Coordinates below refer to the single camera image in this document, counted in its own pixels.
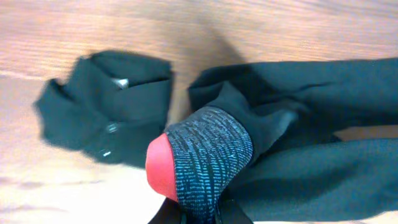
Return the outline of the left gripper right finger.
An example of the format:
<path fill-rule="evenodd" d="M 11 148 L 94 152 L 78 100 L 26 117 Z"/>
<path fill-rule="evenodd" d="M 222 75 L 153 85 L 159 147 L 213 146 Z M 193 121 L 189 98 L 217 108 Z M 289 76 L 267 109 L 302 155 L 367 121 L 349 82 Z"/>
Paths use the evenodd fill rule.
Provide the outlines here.
<path fill-rule="evenodd" d="M 254 224 L 225 189 L 218 200 L 216 224 Z"/>

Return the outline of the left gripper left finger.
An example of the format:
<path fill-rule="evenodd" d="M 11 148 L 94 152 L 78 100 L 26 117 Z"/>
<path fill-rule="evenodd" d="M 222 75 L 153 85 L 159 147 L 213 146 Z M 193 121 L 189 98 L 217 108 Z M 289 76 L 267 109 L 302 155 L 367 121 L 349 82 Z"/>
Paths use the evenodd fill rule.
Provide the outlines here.
<path fill-rule="evenodd" d="M 148 224 L 186 224 L 187 216 L 181 210 L 179 204 L 169 198 L 166 198 Z"/>

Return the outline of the black leggings with grey waistband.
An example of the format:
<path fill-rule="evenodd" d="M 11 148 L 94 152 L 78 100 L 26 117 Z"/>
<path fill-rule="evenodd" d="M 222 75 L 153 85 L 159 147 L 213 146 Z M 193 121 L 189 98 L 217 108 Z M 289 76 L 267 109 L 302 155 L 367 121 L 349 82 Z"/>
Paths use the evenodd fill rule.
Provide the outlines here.
<path fill-rule="evenodd" d="M 360 220 L 397 209 L 397 139 L 342 141 L 397 123 L 397 59 L 261 62 L 205 70 L 192 114 L 147 150 L 149 185 L 189 223 L 225 189 L 252 221 Z"/>

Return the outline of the folded black shirt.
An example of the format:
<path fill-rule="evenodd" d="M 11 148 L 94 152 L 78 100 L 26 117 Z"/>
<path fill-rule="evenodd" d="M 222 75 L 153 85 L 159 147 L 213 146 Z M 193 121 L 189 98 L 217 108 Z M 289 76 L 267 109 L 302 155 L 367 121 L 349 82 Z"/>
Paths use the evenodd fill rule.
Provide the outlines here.
<path fill-rule="evenodd" d="M 149 143 L 167 123 L 170 62 L 106 50 L 80 57 L 68 77 L 46 83 L 35 108 L 42 138 L 96 162 L 144 168 Z"/>

